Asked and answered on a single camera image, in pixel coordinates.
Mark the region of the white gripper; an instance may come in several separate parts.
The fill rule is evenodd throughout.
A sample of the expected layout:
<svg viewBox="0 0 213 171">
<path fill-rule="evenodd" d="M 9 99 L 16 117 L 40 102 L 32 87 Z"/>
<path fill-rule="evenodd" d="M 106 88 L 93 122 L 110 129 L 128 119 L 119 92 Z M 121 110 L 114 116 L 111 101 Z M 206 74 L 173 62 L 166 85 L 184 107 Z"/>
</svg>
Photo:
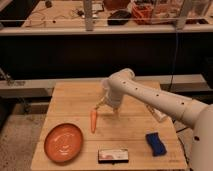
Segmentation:
<svg viewBox="0 0 213 171">
<path fill-rule="evenodd" d="M 103 96 L 101 100 L 96 104 L 96 108 L 99 109 L 101 106 L 107 105 L 112 108 L 115 114 L 118 114 L 119 107 L 121 105 L 120 101 L 112 100 L 107 96 Z"/>
</svg>

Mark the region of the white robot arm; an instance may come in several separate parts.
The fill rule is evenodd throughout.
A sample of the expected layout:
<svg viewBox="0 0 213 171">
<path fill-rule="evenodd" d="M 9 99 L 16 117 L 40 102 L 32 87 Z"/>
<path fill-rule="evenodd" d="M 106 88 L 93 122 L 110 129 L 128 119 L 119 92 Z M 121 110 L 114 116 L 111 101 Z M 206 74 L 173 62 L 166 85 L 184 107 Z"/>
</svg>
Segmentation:
<svg viewBox="0 0 213 171">
<path fill-rule="evenodd" d="M 190 127 L 190 171 L 213 171 L 213 104 L 142 85 L 134 77 L 134 72 L 125 68 L 106 78 L 104 103 L 118 109 L 129 95 Z"/>
</svg>

